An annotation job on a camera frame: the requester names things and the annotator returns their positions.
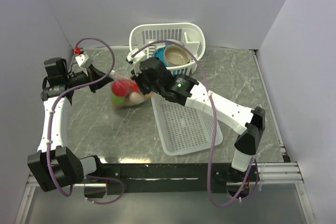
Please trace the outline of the orange fake fruit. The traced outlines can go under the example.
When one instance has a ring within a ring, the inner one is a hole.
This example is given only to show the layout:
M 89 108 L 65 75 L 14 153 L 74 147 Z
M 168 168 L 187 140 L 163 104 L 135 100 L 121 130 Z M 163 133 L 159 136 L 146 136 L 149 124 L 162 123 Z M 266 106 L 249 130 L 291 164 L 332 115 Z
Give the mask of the orange fake fruit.
M 145 97 L 138 92 L 132 92 L 129 94 L 129 101 L 133 104 L 141 104 L 145 101 Z

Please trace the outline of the green fake fruit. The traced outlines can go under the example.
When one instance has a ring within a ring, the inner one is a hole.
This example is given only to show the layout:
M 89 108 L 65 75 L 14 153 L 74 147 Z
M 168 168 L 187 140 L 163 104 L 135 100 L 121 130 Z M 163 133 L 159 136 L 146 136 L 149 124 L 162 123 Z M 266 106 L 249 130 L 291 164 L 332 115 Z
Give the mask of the green fake fruit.
M 124 101 L 124 96 L 117 96 L 114 93 L 111 94 L 111 102 L 113 106 L 122 106 L 124 104 Z

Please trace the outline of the red fake fruit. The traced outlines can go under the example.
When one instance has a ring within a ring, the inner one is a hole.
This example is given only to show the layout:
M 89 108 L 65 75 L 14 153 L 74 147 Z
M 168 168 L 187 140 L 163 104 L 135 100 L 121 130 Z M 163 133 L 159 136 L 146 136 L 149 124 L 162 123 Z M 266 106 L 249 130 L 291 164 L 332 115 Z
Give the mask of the red fake fruit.
M 126 97 L 132 92 L 137 92 L 139 90 L 137 84 L 132 80 L 115 80 L 111 84 L 112 93 L 117 96 Z

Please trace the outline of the clear zip top bag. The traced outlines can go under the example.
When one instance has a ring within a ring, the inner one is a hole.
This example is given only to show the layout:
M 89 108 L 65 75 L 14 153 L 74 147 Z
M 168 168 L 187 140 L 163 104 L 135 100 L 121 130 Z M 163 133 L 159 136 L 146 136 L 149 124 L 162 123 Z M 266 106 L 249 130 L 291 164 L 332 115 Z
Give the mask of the clear zip top bag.
M 144 95 L 135 81 L 116 73 L 114 70 L 111 71 L 110 77 L 113 79 L 111 82 L 111 103 L 114 108 L 140 105 L 153 94 L 151 92 Z

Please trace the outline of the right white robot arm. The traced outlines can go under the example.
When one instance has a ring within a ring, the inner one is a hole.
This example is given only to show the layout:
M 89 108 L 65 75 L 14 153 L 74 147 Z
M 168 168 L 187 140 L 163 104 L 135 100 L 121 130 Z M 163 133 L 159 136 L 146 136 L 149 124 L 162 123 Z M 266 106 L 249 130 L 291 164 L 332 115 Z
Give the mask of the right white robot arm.
M 133 65 L 132 80 L 143 94 L 154 92 L 171 103 L 216 116 L 217 120 L 233 129 L 238 138 L 229 173 L 235 181 L 242 181 L 248 175 L 250 159 L 256 154 L 265 130 L 263 108 L 239 105 L 188 75 L 173 75 L 158 58 L 128 56 L 127 62 Z

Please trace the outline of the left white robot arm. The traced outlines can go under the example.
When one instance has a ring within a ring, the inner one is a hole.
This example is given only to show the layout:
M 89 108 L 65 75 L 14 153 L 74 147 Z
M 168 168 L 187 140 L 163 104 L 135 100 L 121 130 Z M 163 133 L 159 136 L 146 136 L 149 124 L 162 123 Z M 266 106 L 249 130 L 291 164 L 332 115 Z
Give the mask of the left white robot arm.
M 68 122 L 74 87 L 88 85 L 91 92 L 112 82 L 112 78 L 93 66 L 85 53 L 75 57 L 79 72 L 68 72 L 67 62 L 60 57 L 44 62 L 41 99 L 45 118 L 37 152 L 29 155 L 27 165 L 43 191 L 73 186 L 86 176 L 92 183 L 100 182 L 104 169 L 96 155 L 78 158 L 67 146 Z

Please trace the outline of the blue dotted plate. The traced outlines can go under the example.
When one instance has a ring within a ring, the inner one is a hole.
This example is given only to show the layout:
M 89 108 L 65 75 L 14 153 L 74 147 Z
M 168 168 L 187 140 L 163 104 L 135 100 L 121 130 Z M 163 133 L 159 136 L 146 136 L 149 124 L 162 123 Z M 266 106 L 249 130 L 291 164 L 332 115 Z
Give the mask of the blue dotted plate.
M 158 58 L 160 61 L 162 61 L 164 63 L 165 66 L 167 66 L 167 64 L 165 63 L 164 60 L 164 51 L 165 51 L 166 47 L 161 47 L 158 48 L 152 55 L 152 57 L 156 57 Z

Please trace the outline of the beige ceramic bowl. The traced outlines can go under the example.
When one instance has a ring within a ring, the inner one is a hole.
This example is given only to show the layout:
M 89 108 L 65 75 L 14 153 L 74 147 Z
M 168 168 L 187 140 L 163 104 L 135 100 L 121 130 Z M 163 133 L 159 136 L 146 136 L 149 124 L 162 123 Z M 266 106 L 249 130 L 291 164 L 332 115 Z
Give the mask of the beige ceramic bowl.
M 164 60 L 168 67 L 177 67 L 189 63 L 190 55 L 177 45 L 169 45 L 164 51 Z

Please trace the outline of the white blue floral cup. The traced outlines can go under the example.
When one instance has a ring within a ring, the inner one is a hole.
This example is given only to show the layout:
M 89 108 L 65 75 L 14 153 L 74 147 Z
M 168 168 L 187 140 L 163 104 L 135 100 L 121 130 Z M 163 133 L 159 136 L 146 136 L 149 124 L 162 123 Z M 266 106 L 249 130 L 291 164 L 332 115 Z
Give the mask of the white blue floral cup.
M 181 46 L 184 46 L 184 43 L 179 41 L 179 40 L 175 40 L 175 39 L 168 39 L 166 42 L 165 42 L 165 46 L 169 46 L 169 45 L 181 45 Z

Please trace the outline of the white oval dish basket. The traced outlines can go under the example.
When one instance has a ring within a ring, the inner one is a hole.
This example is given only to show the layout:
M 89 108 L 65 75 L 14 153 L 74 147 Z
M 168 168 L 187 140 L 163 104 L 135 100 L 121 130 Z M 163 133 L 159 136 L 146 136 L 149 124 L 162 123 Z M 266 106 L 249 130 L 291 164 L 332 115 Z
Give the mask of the white oval dish basket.
M 134 51 L 158 40 L 163 42 L 150 45 L 143 50 L 147 57 L 159 58 L 172 74 L 191 75 L 195 72 L 197 64 L 194 58 L 200 60 L 205 52 L 205 37 L 197 25 L 192 23 L 139 25 L 131 31 L 129 48 L 130 51 Z M 194 58 L 179 46 L 173 45 L 173 41 L 184 46 Z

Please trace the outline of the white rectangular perforated tray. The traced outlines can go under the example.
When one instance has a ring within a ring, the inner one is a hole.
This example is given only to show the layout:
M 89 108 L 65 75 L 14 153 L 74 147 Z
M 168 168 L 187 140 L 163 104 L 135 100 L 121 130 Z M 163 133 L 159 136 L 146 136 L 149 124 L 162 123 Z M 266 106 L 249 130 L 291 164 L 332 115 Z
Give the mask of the white rectangular perforated tray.
M 167 155 L 186 155 L 211 147 L 212 116 L 171 103 L 157 94 L 152 95 L 151 102 L 161 144 Z

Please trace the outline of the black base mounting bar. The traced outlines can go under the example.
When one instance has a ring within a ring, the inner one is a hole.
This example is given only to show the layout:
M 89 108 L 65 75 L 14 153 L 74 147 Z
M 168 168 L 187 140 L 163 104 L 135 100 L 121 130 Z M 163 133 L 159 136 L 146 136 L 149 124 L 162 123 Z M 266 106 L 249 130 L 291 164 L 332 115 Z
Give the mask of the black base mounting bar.
M 84 196 L 102 198 L 105 195 L 125 193 L 165 193 L 206 191 L 210 179 L 213 193 L 237 189 L 243 179 L 246 183 L 260 180 L 255 166 L 248 175 L 237 171 L 229 163 L 213 163 L 208 173 L 206 163 L 187 164 L 102 164 L 100 170 L 85 179 Z

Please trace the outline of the aluminium frame rail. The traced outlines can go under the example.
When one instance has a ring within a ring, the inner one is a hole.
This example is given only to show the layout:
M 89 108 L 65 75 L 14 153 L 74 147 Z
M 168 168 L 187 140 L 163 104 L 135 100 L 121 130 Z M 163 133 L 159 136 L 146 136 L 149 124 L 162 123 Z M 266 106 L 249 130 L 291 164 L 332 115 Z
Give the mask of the aluminium frame rail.
M 304 179 L 297 162 L 258 164 L 262 184 L 303 184 Z

